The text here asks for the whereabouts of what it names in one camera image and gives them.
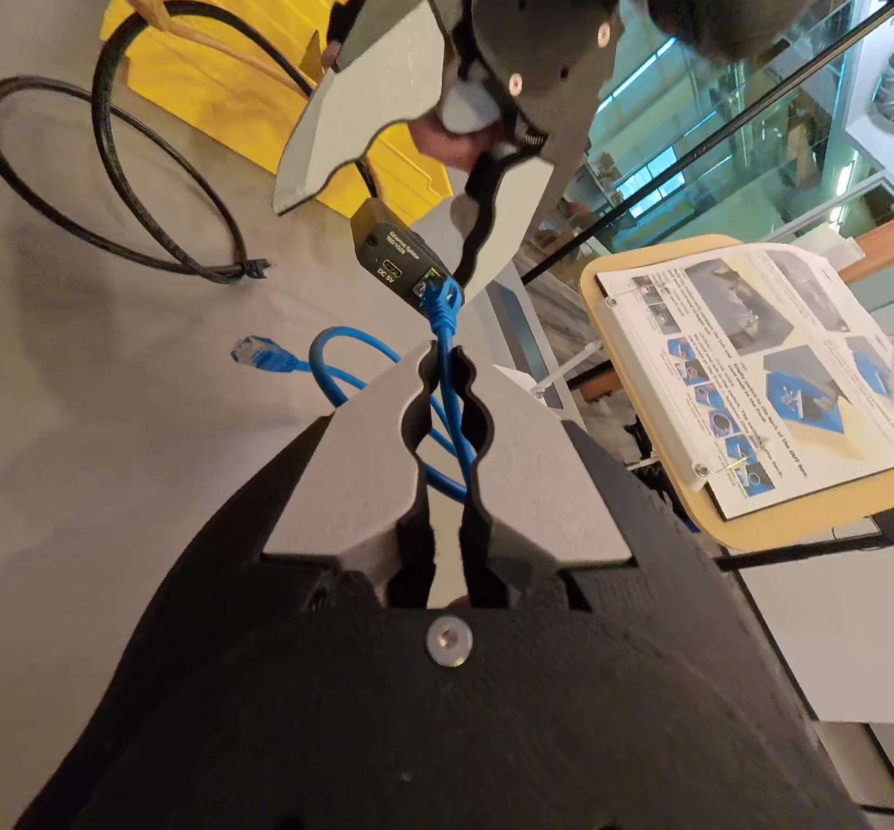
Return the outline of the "wooden beam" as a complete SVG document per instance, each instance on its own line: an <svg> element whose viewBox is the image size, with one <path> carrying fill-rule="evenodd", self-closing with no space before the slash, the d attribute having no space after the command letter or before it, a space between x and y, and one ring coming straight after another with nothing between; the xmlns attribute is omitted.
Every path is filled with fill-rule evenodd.
<svg viewBox="0 0 894 830"><path fill-rule="evenodd" d="M864 256L839 272L840 278L849 287L893 266L893 227L894 221L888 221L853 238Z"/></svg>

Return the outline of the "black ethernet splitter box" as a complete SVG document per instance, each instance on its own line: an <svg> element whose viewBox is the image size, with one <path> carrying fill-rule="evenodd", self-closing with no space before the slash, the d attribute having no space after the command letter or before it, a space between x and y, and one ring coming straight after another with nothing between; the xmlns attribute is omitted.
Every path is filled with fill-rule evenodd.
<svg viewBox="0 0 894 830"><path fill-rule="evenodd" d="M378 198L365 199L351 218L355 254L364 270L410 308L426 316L424 297L450 273L437 253Z"/></svg>

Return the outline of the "silver air duct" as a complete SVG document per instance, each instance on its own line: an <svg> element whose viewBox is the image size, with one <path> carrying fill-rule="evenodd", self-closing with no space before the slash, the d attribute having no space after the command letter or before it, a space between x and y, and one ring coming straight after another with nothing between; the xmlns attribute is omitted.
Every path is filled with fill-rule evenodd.
<svg viewBox="0 0 894 830"><path fill-rule="evenodd" d="M893 135L893 66L881 72L867 106L867 117L881 132Z"/></svg>

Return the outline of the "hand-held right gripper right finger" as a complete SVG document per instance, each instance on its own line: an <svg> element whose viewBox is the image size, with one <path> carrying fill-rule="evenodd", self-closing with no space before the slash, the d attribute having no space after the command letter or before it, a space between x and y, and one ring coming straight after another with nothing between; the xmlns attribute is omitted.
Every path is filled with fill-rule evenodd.
<svg viewBox="0 0 894 830"><path fill-rule="evenodd" d="M573 440L583 431L463 346L453 384L473 452L460 527L470 605L510 608L568 572L632 564Z"/></svg>

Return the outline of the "person's left hand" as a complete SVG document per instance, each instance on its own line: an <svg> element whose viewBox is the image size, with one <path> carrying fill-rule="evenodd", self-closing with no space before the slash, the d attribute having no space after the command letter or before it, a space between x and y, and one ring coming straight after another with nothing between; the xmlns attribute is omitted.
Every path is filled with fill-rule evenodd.
<svg viewBox="0 0 894 830"><path fill-rule="evenodd" d="M470 173L479 158L489 154L504 135L500 120L471 133L453 133L444 127L435 112L408 122L407 128L419 154L465 173Z"/></svg>

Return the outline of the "black metal bar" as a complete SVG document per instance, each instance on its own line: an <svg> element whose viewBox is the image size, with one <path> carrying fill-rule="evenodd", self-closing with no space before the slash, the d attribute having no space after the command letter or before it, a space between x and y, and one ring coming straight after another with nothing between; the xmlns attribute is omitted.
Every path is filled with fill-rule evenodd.
<svg viewBox="0 0 894 830"><path fill-rule="evenodd" d="M760 567L792 564L823 556L838 556L848 553L887 549L889 547L893 547L893 533L892 531L883 530L875 534L840 540L791 545L747 554L719 556L714 559L714 564L722 572L730 573Z"/></svg>

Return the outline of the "thin black rail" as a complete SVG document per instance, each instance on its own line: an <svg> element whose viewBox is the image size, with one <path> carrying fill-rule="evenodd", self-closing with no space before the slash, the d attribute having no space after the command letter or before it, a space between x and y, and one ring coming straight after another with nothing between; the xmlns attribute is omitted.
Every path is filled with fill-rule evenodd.
<svg viewBox="0 0 894 830"><path fill-rule="evenodd" d="M525 288L529 287L534 281L551 270L557 263L574 252L578 247L587 243L588 240L598 237L606 232L616 221L619 221L624 215L630 214L632 209L645 198L658 191L661 186L668 183L678 174L685 172L694 163L700 161L704 156L709 154L709 152L732 137L733 134L741 131L746 125L761 117L767 109L772 108L782 98L791 94L796 88L801 87L813 75L825 67L828 67L833 61L838 60L869 34L876 31L882 24L892 20L892 17L893 2L891 0L887 2L884 7L877 9L865 20L843 34L841 38L836 42L833 42L833 44L824 49L816 57L798 67L791 75L780 81L758 100L748 105L731 121L725 123L721 128L717 129L702 142L694 146L689 152L678 159L675 164L667 167L649 183L635 191L630 198L612 208L590 227L573 237L569 243L561 246L554 253L542 260L542 262L533 266L531 270L526 272L520 278L522 286Z"/></svg>

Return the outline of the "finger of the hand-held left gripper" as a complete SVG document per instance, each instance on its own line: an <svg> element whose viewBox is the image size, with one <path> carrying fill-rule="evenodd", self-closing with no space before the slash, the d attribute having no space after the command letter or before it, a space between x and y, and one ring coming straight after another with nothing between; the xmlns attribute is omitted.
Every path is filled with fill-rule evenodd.
<svg viewBox="0 0 894 830"><path fill-rule="evenodd" d="M510 264L538 217L553 171L551 162L531 152L489 153L478 158L463 195L475 215L453 272L466 302Z"/></svg>
<svg viewBox="0 0 894 830"><path fill-rule="evenodd" d="M316 198L374 139L441 97L446 40L430 0L419 0L345 68L329 69L308 100L276 171L273 210Z"/></svg>

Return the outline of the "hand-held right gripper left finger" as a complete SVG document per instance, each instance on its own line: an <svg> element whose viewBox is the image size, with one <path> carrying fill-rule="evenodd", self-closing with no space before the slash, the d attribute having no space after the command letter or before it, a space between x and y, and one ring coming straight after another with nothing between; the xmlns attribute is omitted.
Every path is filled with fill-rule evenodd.
<svg viewBox="0 0 894 830"><path fill-rule="evenodd" d="M328 417L265 556L358 572L391 607L426 607L435 572L426 470L436 344L414 349Z"/></svg>

